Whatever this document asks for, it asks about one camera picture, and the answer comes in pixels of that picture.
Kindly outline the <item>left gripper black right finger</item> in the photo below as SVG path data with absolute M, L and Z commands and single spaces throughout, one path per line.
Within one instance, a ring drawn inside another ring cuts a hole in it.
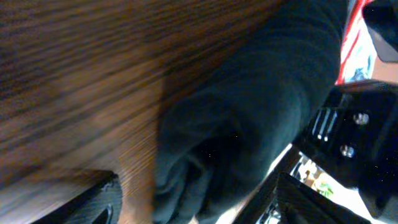
M 282 224 L 370 224 L 287 173 L 279 174 L 277 203 Z

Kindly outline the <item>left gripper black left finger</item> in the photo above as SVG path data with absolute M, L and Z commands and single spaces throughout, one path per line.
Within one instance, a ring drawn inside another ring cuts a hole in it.
M 112 173 L 33 224 L 118 224 L 122 205 L 119 177 Z

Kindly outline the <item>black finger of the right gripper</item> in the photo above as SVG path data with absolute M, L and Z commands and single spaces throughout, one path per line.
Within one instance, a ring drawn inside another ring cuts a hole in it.
M 234 219 L 233 224 L 255 224 L 275 198 L 274 190 L 281 172 L 290 172 L 300 160 L 299 148 L 291 146 Z

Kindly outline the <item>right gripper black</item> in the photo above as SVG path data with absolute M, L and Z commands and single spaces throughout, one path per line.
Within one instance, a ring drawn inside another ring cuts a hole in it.
M 364 80 L 335 86 L 294 141 L 374 218 L 397 217 L 397 85 Z

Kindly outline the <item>black t-shirt with white logo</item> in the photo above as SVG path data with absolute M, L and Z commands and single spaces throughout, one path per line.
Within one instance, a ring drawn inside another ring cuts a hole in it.
M 163 116 L 154 223 L 216 223 L 306 127 L 340 71 L 347 0 L 288 1 Z

